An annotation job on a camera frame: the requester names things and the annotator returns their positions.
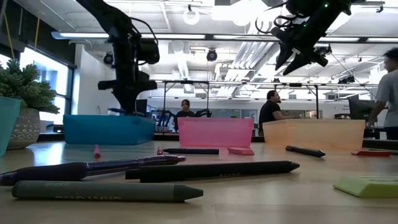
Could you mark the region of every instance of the plant pot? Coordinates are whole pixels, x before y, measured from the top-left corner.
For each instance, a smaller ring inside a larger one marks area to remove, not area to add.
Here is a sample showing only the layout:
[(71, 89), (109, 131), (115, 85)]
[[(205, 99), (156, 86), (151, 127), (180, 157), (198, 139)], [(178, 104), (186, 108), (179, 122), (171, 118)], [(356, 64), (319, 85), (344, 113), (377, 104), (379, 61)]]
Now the plant pot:
[(12, 130), (7, 149), (23, 149), (35, 144), (40, 134), (40, 115), (37, 109), (23, 108)]
[(6, 152), (20, 109), (21, 100), (0, 97), (0, 156)]

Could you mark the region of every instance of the table surface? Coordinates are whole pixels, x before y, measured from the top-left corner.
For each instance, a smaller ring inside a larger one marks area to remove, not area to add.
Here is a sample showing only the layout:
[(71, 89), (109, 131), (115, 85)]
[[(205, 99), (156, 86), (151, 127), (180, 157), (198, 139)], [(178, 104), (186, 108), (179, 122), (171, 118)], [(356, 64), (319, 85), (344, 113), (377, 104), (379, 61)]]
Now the table surface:
[[(178, 147), (178, 142), (101, 146), (101, 160), (151, 156), (158, 146)], [(344, 175), (398, 175), (398, 157), (358, 157), (335, 150), (320, 159), (261, 143), (251, 148), (255, 156), (221, 149), (220, 155), (188, 155), (185, 163), (290, 160), (300, 168), (290, 174), (178, 182), (204, 190), (203, 197), (186, 203), (15, 200), (10, 187), (0, 187), (1, 223), (396, 223), (398, 198), (357, 198), (332, 185)], [(94, 161), (93, 146), (46, 142), (7, 151), (0, 158), (0, 172), (74, 161)], [(137, 182), (124, 180), (124, 174), (88, 180)]]

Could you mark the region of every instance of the red eraser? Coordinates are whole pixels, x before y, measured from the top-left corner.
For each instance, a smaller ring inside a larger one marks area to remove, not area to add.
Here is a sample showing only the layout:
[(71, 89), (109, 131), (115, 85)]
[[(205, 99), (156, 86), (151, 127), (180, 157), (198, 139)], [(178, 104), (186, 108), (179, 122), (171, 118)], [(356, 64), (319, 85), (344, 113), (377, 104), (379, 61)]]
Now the red eraser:
[(389, 157), (392, 155), (392, 152), (387, 151), (368, 151), (368, 150), (355, 150), (351, 153), (355, 156), (381, 156), (381, 157)]
[(98, 145), (94, 146), (94, 159), (101, 158), (100, 147)]
[(233, 153), (233, 154), (238, 154), (238, 155), (245, 155), (245, 156), (254, 155), (253, 150), (245, 149), (245, 148), (232, 147), (232, 148), (228, 148), (228, 152)]

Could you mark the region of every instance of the pink plastic bin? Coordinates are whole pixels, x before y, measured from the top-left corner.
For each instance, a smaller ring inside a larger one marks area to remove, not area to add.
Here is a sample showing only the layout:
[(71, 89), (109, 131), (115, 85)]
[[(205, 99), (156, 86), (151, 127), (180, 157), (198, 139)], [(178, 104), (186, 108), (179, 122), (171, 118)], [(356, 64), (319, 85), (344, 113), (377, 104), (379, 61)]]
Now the pink plastic bin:
[(178, 118), (181, 146), (250, 147), (252, 118)]

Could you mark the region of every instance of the woman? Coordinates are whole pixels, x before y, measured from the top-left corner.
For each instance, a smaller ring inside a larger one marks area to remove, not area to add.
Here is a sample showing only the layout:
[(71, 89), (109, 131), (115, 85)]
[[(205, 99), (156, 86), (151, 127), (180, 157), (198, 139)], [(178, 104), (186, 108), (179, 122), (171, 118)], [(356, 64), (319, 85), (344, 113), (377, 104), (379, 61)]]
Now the woman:
[[(195, 117), (194, 112), (189, 110), (190, 106), (191, 106), (191, 103), (189, 102), (189, 100), (183, 100), (181, 102), (182, 110), (177, 113), (177, 117), (178, 118)], [(174, 121), (174, 128), (175, 128), (175, 131), (178, 130), (178, 121)]]

